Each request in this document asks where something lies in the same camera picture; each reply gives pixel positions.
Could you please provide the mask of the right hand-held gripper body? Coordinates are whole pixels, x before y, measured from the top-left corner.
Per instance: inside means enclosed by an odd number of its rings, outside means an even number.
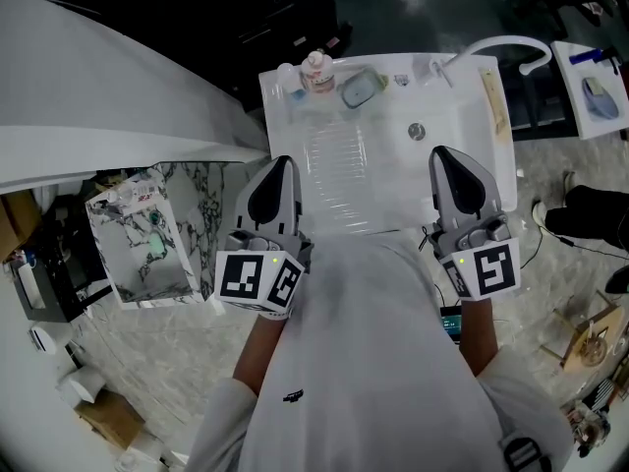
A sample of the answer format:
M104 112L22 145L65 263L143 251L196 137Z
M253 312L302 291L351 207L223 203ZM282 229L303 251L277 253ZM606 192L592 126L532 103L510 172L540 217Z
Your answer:
M462 301L482 301L520 287L519 242L507 216L497 214L447 231L438 223L429 235L435 258Z

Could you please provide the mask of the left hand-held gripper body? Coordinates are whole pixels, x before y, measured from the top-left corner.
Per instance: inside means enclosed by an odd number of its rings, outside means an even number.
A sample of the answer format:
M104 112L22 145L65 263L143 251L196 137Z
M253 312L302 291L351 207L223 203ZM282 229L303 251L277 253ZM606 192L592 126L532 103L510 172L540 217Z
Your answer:
M267 319L288 319L300 281L310 271L313 248L303 233L234 230L216 253L213 297Z

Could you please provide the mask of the translucent green soap dish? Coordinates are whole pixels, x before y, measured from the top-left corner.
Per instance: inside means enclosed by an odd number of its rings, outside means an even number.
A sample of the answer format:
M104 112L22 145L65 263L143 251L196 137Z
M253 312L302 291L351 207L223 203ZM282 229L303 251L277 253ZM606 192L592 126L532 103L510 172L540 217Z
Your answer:
M367 66L367 67L361 68L357 72L355 72L352 75L350 75L346 80L344 80L337 87L336 90L337 90L337 92L338 92L338 94L339 94L339 96L340 96L340 98L341 98L343 103L344 103L344 101L343 101L341 95L342 95L345 83L348 80L359 78L359 77L366 77L366 78L368 78L369 80L371 80L374 83L374 85L376 86L376 89L377 89L377 93L376 93L375 96L377 96L377 95L381 94L382 92L384 92L386 90L387 86L388 86L388 78L386 76L380 74L375 68L373 68L371 66Z

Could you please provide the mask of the person's left forearm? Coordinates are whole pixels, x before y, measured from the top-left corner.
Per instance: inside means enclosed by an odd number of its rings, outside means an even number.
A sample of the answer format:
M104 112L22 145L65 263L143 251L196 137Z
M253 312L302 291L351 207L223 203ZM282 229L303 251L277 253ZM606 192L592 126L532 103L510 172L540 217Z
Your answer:
M258 317L236 363L233 378L246 385L256 396L259 396L285 324L285 321Z

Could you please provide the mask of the person's right forearm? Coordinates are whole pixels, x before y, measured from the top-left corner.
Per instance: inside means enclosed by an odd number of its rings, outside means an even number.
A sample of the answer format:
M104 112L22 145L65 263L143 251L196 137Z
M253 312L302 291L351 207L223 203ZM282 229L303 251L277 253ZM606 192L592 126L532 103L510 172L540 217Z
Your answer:
M475 377L497 354L498 344L490 299L462 304L459 349Z

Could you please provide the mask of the white washboard sink basin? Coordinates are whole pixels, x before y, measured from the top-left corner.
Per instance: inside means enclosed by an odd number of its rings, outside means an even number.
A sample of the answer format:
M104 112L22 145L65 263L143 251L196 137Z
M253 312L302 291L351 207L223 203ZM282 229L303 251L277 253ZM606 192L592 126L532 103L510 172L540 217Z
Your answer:
M438 217L430 175L459 203L517 205L506 99L492 56L396 53L337 59L331 91L296 98L259 77L270 151L301 177L301 229L368 234Z

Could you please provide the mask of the marble pattern sink cabinet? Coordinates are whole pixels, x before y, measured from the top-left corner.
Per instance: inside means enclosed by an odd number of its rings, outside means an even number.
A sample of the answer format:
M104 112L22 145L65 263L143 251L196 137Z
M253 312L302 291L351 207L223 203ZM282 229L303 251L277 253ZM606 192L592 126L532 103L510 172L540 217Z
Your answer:
M152 182L160 191L146 202L119 206L124 217L116 220L90 211L109 189L87 200L89 226L119 306L137 310L204 303L213 292L215 255L235 224L237 197L268 161L157 163L112 187ZM162 215L158 226L148 220L152 210ZM152 231L163 239L162 257L149 251Z

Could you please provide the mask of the black device with screen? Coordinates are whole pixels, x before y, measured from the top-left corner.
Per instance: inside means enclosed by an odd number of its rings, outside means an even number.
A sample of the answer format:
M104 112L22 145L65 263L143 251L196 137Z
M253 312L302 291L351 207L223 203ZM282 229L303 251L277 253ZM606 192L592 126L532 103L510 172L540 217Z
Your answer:
M443 306L439 309L441 323L450 339L456 344L460 344L462 332L462 306Z

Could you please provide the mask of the beige strip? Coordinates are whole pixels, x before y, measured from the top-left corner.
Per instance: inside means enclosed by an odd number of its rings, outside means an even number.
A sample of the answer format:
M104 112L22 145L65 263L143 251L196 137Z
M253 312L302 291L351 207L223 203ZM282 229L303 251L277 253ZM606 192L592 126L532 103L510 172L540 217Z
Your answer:
M486 97L491 109L494 132L499 142L506 142L509 137L509 120L507 106L502 98L501 82L493 70L479 70Z

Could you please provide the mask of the wooden stool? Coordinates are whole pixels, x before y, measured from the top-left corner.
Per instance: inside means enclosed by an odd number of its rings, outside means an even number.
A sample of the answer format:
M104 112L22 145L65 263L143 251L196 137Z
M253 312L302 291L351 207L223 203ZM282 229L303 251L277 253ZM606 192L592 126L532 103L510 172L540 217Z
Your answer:
M552 316L570 331L570 340L561 354L545 344L541 344L539 350L566 373L598 369L609 355L613 342L620 337L623 308L613 303L599 289L594 294L594 301L604 303L604 307L595 315L583 318L578 324L573 324L561 310L552 310Z

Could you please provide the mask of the plain white sink basin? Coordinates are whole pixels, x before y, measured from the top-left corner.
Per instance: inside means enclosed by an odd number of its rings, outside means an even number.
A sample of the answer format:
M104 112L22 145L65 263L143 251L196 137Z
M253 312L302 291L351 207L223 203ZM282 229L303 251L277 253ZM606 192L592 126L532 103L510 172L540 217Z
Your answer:
M621 76L619 60L611 55L598 64L571 65L571 55L594 48L565 41L554 41L550 48L566 86L578 137L590 140L616 131L629 131L629 95ZM586 77L595 77L610 93L618 107L617 118L605 120L588 110L582 91L582 80Z

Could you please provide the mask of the small white bottle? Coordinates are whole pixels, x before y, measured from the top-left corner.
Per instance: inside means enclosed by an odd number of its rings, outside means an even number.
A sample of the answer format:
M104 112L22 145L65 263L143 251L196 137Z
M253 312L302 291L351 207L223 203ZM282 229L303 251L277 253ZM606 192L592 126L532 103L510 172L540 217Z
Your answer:
M276 69L277 82L284 89L293 92L302 88L300 73L290 63L282 63Z

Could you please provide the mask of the pink pump bottle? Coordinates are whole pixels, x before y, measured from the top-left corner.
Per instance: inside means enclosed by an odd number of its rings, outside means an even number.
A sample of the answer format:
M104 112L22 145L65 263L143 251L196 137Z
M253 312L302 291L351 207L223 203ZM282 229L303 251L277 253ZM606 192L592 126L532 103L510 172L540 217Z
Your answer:
M332 58L320 50L312 51L304 59L301 74L312 92L326 93L335 88Z

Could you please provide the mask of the chrome faucet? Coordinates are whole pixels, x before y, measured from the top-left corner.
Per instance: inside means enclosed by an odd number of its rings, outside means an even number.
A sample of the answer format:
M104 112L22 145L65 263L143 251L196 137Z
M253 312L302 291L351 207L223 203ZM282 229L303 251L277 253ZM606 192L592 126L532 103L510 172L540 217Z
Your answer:
M122 209L114 204L110 204L107 201L101 201L95 203L90 207L90 211L96 215L104 215L110 219L120 219L124 217Z

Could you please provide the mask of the person's white shirt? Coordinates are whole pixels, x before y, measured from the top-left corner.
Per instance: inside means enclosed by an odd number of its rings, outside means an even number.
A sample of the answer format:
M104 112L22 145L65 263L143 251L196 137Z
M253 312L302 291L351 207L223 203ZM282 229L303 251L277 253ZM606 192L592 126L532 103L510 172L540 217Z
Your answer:
M259 396L216 382L185 472L509 472L534 440L562 472L570 425L514 351L475 377L400 234L314 242Z

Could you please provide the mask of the white gooseneck faucet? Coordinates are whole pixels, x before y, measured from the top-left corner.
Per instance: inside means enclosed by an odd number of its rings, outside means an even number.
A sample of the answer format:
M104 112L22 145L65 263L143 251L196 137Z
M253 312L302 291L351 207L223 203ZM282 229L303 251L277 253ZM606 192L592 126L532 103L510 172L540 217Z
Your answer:
M473 42L468 45L462 52L458 53L445 63L438 63L436 60L431 60L429 62L429 72L435 78L443 78L446 80L448 85L453 88L454 82L450 79L448 75L448 68L460 63L462 60L476 54L477 52L481 52L485 49L502 46L502 45L516 45L516 46L527 46L537 49L542 56L534 61L529 63L522 63L519 65L518 70L521 76L529 76L533 71L537 70L542 66L545 66L552 59L552 51L548 45L543 43L542 41L523 36L523 35L498 35L492 36L488 38L484 38Z

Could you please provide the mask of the blue tube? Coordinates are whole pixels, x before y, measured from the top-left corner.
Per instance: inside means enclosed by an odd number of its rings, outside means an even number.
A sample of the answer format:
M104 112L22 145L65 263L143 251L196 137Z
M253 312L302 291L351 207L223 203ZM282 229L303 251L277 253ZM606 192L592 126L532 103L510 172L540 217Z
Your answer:
M569 57L569 62L571 65L578 65L586 62L594 62L598 64L601 61L604 61L604 50L600 48L590 49L584 52L580 52L578 54L571 55Z

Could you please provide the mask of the plain white cylinder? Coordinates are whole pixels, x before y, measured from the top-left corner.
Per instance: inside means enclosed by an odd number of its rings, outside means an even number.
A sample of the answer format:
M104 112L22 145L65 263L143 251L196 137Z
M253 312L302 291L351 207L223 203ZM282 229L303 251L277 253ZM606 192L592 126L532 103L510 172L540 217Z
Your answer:
M81 402L93 404L105 384L105 378L95 368L83 366L63 378L57 389L68 405L76 407Z

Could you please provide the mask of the brown cardboard box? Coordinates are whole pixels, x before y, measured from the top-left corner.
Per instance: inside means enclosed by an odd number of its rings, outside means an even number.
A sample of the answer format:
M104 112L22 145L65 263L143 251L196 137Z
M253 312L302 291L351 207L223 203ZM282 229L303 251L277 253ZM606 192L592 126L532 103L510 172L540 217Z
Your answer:
M102 390L94 402L82 401L75 413L108 443L126 450L144 426L144 419L116 392Z

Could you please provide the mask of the white cylinder with dark stripe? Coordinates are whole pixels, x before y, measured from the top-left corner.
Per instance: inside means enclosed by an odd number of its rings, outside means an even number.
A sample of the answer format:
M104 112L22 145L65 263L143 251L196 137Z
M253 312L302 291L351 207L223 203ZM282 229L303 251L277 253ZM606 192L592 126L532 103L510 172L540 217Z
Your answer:
M47 355L55 355L58 350L57 339L51 335L46 329L40 326L33 326L29 329L29 336L35 348Z

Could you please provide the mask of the white glossy counter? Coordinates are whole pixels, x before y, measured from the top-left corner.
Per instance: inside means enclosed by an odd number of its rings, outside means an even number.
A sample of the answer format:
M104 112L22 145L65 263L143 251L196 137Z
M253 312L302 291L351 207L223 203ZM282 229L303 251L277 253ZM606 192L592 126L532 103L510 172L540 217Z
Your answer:
M0 455L16 472L114 472L118 452L57 389L74 364L36 351L30 321L0 275Z

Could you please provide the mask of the black frame stand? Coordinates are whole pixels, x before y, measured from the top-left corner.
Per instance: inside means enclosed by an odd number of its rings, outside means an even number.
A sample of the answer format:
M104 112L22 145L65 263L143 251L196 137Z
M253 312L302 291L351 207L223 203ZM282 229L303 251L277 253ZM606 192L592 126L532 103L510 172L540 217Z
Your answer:
M32 322L69 324L113 292L102 269L93 274L74 256L27 248L9 261L13 283Z

